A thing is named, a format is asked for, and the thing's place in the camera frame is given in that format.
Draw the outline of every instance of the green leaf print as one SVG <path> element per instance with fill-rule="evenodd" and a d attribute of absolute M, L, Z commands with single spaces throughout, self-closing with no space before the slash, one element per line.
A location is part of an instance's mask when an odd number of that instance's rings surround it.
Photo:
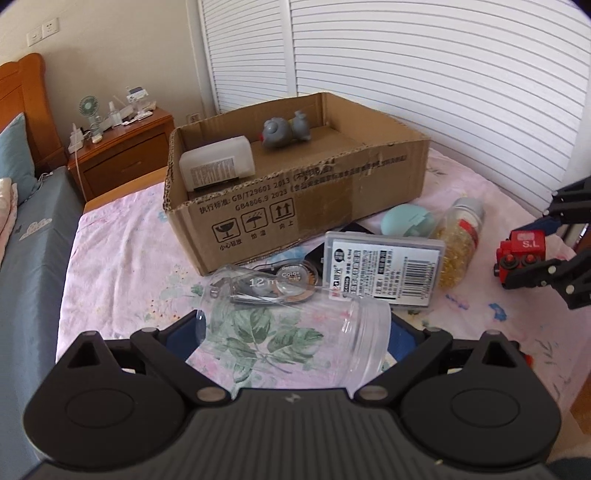
<path fill-rule="evenodd" d="M 300 322 L 300 312 L 287 313 L 279 316 L 279 325 L 285 328 L 296 326 Z"/>
<path fill-rule="evenodd" d="M 198 295 L 199 297 L 201 297 L 203 295 L 203 286 L 193 285 L 191 287 L 191 293 L 194 293 L 195 295 Z"/>
<path fill-rule="evenodd" d="M 232 396 L 232 398 L 236 398 L 241 388 L 252 388 L 252 380 L 249 378 L 242 385 L 234 383 L 234 386 L 230 390 L 230 395 Z"/>
<path fill-rule="evenodd" d="M 212 334 L 216 335 L 222 328 L 224 322 L 232 318 L 233 306 L 229 298 L 219 299 L 212 310 L 210 318 L 207 319 L 207 326 Z"/>
<path fill-rule="evenodd" d="M 292 328 L 276 334 L 267 348 L 270 357 L 277 362 L 303 364 L 314 356 L 323 336 L 313 328 Z"/>
<path fill-rule="evenodd" d="M 256 363 L 256 358 L 242 358 L 236 360 L 234 365 L 234 383 L 244 382 L 252 373 L 252 367 Z"/>
<path fill-rule="evenodd" d="M 244 309 L 234 312 L 234 331 L 244 342 L 260 345 L 267 339 L 272 315 L 269 309 Z"/>
<path fill-rule="evenodd" d="M 238 340 L 237 338 L 228 337 L 226 338 L 226 344 L 228 346 L 229 352 L 232 356 L 236 359 L 242 358 L 254 358 L 256 359 L 256 352 L 250 348 L 247 344 L 243 341 Z"/>

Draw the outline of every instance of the wall outlet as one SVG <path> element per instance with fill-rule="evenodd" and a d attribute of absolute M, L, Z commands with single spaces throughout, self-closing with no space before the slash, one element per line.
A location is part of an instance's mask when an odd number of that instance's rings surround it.
<path fill-rule="evenodd" d="M 187 123 L 188 124 L 195 124 L 201 120 L 201 114 L 197 113 L 190 113 L 187 115 Z"/>
<path fill-rule="evenodd" d="M 45 22 L 42 25 L 42 32 L 43 32 L 43 38 L 47 38 L 50 35 L 53 35 L 54 33 L 58 33 L 60 31 L 60 23 L 59 20 L 56 18 L 53 18 L 51 20 L 48 20 L 47 22 Z"/>

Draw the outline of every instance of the wooden nightstand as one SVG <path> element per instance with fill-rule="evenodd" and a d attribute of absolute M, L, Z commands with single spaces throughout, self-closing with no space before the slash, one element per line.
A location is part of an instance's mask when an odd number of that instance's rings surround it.
<path fill-rule="evenodd" d="M 87 140 L 78 150 L 78 166 L 86 200 L 165 167 L 168 139 L 173 130 L 172 115 L 157 108 L 152 116 L 144 120 L 107 130 L 103 140 L 96 145 Z M 70 155 L 68 169 L 80 186 L 73 154 Z"/>

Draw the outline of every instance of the small desk fan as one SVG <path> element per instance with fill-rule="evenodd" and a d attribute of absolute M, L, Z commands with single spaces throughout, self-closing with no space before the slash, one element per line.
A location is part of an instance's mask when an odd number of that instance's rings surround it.
<path fill-rule="evenodd" d="M 82 100 L 80 100 L 78 111 L 90 122 L 92 136 L 94 137 L 97 136 L 97 134 L 100 134 L 101 118 L 96 114 L 99 111 L 99 101 L 96 99 L 96 97 L 93 95 L 85 96 Z"/>

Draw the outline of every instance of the cardboard box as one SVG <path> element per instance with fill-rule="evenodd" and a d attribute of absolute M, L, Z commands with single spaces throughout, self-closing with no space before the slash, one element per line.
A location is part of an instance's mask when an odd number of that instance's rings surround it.
<path fill-rule="evenodd" d="M 267 150 L 265 120 L 307 114 L 310 142 Z M 182 153 L 245 135 L 256 174 L 190 199 Z M 193 266 L 207 274 L 288 248 L 421 194 L 428 137 L 331 93 L 274 100 L 177 128 L 170 141 L 164 211 Z"/>

